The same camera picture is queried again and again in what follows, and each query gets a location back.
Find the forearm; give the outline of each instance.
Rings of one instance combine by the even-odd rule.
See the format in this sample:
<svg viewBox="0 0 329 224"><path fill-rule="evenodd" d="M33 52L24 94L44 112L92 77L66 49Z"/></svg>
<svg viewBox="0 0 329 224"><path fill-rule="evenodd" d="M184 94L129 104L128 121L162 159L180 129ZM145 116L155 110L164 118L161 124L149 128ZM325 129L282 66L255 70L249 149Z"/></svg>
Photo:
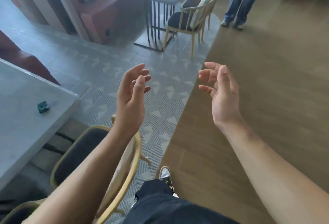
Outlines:
<svg viewBox="0 0 329 224"><path fill-rule="evenodd" d="M329 195L243 121L223 130L265 207L279 224L327 223Z"/></svg>
<svg viewBox="0 0 329 224"><path fill-rule="evenodd" d="M113 128L25 224L90 224L129 140Z"/></svg>

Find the small green object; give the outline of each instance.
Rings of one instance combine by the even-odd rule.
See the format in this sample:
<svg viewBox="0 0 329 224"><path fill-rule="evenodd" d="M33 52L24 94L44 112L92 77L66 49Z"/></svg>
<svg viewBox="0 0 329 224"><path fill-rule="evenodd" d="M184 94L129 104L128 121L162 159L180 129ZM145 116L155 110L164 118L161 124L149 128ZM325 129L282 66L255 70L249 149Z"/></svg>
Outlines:
<svg viewBox="0 0 329 224"><path fill-rule="evenodd" d="M38 104L38 111L39 111L39 113L44 113L47 110L49 110L49 106L48 106L48 104L47 104L46 101L43 101L43 102L41 102L41 103Z"/></svg>

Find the wooden floor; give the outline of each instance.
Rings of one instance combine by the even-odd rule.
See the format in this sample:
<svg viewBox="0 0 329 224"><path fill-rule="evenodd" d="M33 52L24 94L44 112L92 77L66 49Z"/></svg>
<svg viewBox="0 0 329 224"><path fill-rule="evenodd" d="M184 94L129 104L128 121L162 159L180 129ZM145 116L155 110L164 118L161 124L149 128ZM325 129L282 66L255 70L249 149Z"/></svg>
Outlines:
<svg viewBox="0 0 329 224"><path fill-rule="evenodd" d="M221 20L228 3L217 4ZM207 61L232 71L255 132L329 192L329 0L257 0L244 31L220 28ZM162 165L179 197L243 224L274 223L197 83Z"/></svg>

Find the sneaker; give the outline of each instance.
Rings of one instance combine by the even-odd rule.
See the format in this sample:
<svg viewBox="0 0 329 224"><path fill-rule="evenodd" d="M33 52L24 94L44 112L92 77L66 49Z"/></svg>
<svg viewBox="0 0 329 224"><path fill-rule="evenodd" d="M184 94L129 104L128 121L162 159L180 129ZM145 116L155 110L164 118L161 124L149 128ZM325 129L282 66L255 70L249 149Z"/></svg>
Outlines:
<svg viewBox="0 0 329 224"><path fill-rule="evenodd" d="M243 30L243 25L235 25L238 30Z"/></svg>
<svg viewBox="0 0 329 224"><path fill-rule="evenodd" d="M227 23L225 20L223 20L220 25L223 26L223 27L228 27L230 24Z"/></svg>
<svg viewBox="0 0 329 224"><path fill-rule="evenodd" d="M171 181L170 169L167 166L163 166L160 170L159 179L162 181L164 180L166 184L174 191Z"/></svg>

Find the white cushion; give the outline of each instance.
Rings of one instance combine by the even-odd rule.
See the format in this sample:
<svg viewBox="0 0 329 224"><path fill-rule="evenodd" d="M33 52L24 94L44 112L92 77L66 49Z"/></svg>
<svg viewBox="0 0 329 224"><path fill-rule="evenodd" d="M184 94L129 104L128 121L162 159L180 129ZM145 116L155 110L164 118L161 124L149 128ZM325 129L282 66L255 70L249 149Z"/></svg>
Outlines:
<svg viewBox="0 0 329 224"><path fill-rule="evenodd" d="M210 1L211 1L211 0L201 0L201 2L199 3L198 6L203 6L203 5L207 4L207 3L210 2ZM203 13L203 12L200 12L200 14L199 14L199 10L198 10L198 9L194 12L193 17L192 17L192 20L191 20L191 23L190 23L190 27L191 27L191 28L195 28L196 26L199 25L199 23L200 23L200 19L201 19L201 17L202 17L202 13Z"/></svg>

